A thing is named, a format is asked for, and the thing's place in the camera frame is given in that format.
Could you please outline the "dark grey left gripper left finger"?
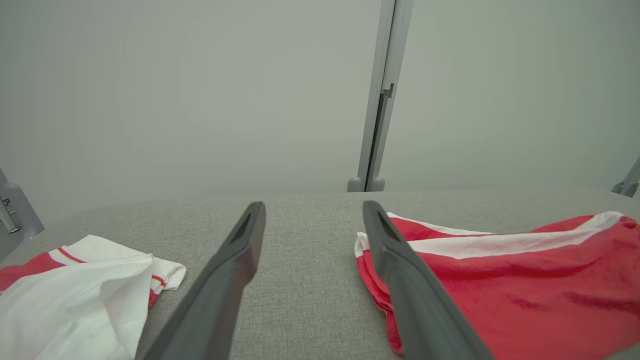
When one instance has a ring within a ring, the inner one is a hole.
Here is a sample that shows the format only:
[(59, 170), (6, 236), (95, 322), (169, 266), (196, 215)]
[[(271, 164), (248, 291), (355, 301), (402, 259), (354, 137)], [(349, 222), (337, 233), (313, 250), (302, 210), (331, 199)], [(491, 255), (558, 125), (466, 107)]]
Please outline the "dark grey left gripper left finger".
[(155, 338), (147, 360), (228, 359), (243, 291), (258, 271), (265, 225), (265, 204), (250, 203)]

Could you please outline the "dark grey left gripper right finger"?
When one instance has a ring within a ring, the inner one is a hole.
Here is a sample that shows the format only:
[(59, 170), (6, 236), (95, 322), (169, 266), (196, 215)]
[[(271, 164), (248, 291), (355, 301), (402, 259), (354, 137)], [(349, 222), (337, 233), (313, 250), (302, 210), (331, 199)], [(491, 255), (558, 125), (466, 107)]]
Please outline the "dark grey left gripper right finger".
[(432, 269), (377, 202), (362, 205), (375, 273), (387, 285), (407, 360), (491, 360), (493, 355)]

